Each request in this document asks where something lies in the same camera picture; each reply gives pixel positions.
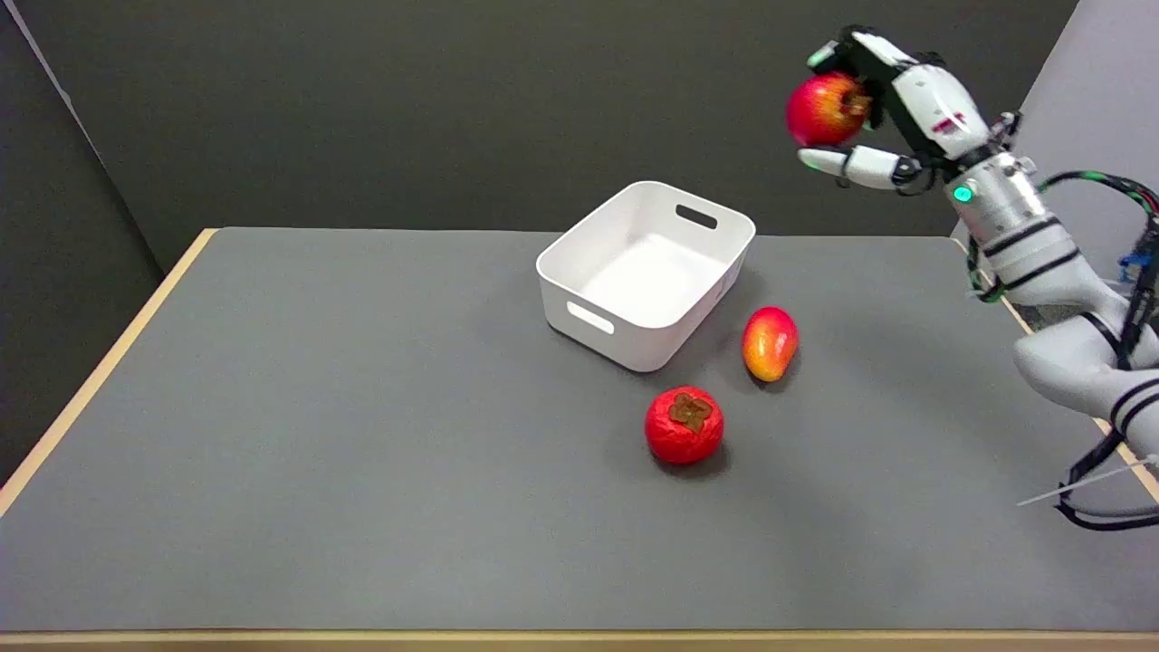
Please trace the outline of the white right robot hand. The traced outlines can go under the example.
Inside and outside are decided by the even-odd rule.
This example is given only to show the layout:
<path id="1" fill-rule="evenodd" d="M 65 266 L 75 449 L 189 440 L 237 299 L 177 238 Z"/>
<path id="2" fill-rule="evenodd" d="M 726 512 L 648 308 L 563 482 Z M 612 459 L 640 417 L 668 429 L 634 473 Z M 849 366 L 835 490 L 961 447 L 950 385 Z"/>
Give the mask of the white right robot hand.
<path id="1" fill-rule="evenodd" d="M 1009 149 L 1022 123 L 1019 111 L 993 123 L 981 113 L 960 79 L 933 51 L 904 53 L 868 25 L 844 25 L 807 65 L 816 80 L 840 73 L 857 85 L 838 107 L 862 109 L 869 129 L 890 120 L 907 153 L 869 146 L 799 145 L 799 160 L 852 185 L 919 197 L 936 181 L 949 181 L 993 154 Z"/>

